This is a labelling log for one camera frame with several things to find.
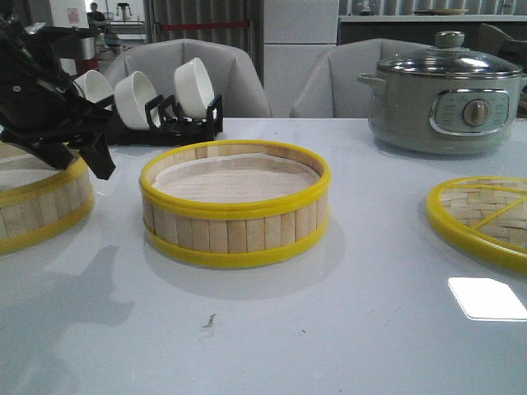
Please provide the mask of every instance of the bamboo steamer lid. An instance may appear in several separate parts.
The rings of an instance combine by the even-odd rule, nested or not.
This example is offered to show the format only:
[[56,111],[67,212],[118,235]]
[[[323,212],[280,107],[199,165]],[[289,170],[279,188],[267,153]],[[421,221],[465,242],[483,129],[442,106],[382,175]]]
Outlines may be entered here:
[[444,182],[430,192],[427,216],[452,244],[527,273],[527,179],[472,177]]
[[[260,181],[259,173],[269,178]],[[286,181],[276,183],[281,177]],[[302,184],[310,177],[312,182]],[[165,179],[175,189],[160,188]],[[303,186],[294,189],[296,179]],[[142,171],[147,237],[171,257],[208,267],[280,262],[323,236],[329,180],[323,158],[291,144],[231,140],[183,146]],[[285,192],[273,195],[281,186]]]
[[0,144],[0,253],[40,243],[65,231],[93,207],[84,160],[58,171],[8,144]]

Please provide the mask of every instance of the pot handle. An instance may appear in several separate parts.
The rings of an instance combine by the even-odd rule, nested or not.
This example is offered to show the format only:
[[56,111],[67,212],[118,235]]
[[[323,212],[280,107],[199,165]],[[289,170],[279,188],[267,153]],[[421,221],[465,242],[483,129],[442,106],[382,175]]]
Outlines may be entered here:
[[357,76],[357,80],[363,84],[371,86],[375,91],[381,94],[385,92],[386,80],[383,80],[382,78],[363,72]]

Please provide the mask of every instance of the person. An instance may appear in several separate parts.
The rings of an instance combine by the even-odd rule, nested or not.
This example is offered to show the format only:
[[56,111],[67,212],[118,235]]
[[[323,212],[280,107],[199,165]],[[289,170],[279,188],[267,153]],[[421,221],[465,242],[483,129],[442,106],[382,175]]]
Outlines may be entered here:
[[88,22],[93,23],[93,25],[97,25],[96,22],[106,21],[105,14],[100,11],[97,11],[97,7],[97,3],[93,2],[92,4],[90,4],[91,12],[88,12]]

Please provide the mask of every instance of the glass lid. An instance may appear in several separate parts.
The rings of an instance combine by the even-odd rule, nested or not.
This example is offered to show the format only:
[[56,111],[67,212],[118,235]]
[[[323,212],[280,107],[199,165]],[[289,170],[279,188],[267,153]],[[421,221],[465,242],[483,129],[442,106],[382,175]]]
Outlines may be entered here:
[[502,58],[461,47],[464,33],[442,31],[436,34],[436,46],[381,60],[383,72],[401,72],[437,77],[499,78],[515,77],[522,68]]

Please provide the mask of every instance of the control panel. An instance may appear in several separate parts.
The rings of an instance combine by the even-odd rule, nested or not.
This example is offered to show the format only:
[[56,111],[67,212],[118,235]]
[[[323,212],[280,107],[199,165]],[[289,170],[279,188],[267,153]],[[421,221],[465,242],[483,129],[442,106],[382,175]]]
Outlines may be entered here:
[[448,90],[435,98],[430,125],[444,134],[477,136],[497,132],[508,114],[509,95],[504,90]]

